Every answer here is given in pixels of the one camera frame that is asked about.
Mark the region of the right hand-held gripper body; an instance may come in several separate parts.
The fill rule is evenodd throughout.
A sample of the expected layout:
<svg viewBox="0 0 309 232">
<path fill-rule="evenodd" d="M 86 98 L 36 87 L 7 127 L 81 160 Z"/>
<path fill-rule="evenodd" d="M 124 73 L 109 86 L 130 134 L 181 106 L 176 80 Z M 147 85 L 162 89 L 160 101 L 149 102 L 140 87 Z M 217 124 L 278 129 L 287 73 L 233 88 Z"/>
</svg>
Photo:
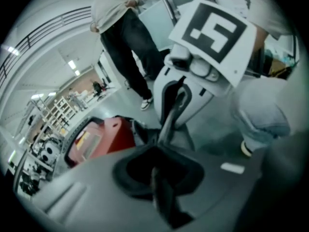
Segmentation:
<svg viewBox="0 0 309 232">
<path fill-rule="evenodd" d="M 165 66 L 222 97 L 242 80 L 255 37 L 256 27 L 239 14 L 214 2 L 192 0 L 180 6 Z"/>
</svg>

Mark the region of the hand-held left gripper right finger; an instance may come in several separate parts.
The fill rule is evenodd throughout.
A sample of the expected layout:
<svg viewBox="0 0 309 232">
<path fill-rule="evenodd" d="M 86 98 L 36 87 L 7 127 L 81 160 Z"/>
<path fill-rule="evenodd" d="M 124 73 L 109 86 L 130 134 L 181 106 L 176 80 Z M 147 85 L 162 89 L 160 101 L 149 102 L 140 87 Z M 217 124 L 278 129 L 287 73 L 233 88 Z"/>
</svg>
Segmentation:
<svg viewBox="0 0 309 232">
<path fill-rule="evenodd" d="M 264 152 L 249 160 L 157 147 L 156 211 L 169 231 L 232 230 L 261 175 Z"/>
</svg>

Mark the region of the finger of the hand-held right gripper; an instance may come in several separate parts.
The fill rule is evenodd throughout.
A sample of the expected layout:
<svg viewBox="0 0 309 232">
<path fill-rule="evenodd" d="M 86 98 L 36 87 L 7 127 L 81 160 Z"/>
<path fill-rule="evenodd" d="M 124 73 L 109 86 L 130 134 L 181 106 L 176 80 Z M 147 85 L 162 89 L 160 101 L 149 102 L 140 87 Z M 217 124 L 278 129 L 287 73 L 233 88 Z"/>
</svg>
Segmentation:
<svg viewBox="0 0 309 232">
<path fill-rule="evenodd" d="M 161 125 L 164 125 L 173 105 L 178 91 L 182 87 L 185 76 L 172 67 L 165 66 L 154 82 L 154 108 Z"/>
<path fill-rule="evenodd" d="M 184 98 L 177 113 L 178 128 L 186 124 L 214 97 L 225 96 L 231 84 L 224 77 L 220 77 L 216 82 L 187 77 L 182 88 Z"/>
</svg>

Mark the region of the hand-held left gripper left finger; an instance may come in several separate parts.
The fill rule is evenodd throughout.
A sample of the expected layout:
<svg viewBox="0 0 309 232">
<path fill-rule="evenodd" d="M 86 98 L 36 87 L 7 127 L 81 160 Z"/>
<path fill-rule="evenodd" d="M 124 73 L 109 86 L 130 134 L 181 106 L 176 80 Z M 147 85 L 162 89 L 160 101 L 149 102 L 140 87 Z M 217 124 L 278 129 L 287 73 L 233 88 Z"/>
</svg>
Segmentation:
<svg viewBox="0 0 309 232">
<path fill-rule="evenodd" d="M 45 186 L 32 200 L 32 215 L 48 231 L 168 231 L 151 202 L 124 194 L 114 165 L 145 147 L 86 161 Z"/>
</svg>

